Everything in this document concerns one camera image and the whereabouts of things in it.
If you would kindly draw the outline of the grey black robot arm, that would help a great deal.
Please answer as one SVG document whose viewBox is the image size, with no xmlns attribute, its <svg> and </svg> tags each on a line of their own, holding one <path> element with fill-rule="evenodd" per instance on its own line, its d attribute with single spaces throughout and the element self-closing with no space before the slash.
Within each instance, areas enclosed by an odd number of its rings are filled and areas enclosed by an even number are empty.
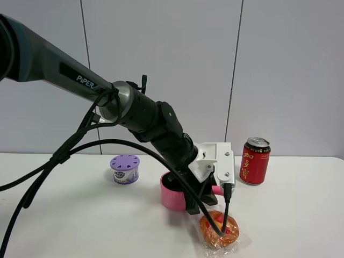
<svg viewBox="0 0 344 258">
<path fill-rule="evenodd" d="M 189 169 L 198 150 L 183 132 L 173 108 L 156 102 L 134 87 L 133 82 L 108 82 L 24 24 L 1 16 L 1 78 L 17 82 L 45 81 L 89 101 L 104 91 L 117 89 L 120 103 L 103 97 L 101 115 L 127 128 L 140 142 L 149 142 L 177 169 L 203 203 L 213 206 L 217 198 L 214 179 L 203 184 Z"/>
</svg>

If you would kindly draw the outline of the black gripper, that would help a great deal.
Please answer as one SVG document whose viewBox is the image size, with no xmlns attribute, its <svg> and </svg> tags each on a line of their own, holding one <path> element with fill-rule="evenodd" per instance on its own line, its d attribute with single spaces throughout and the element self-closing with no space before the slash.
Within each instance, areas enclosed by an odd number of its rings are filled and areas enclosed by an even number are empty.
<svg viewBox="0 0 344 258">
<path fill-rule="evenodd" d="M 218 204 L 216 197 L 218 186 L 215 185 L 214 171 L 210 172 L 210 175 L 202 183 L 192 173 L 180 173 L 180 175 L 189 183 L 203 203 L 208 206 Z M 190 215 L 200 214 L 199 206 L 191 196 L 186 196 L 186 211 Z"/>
</svg>

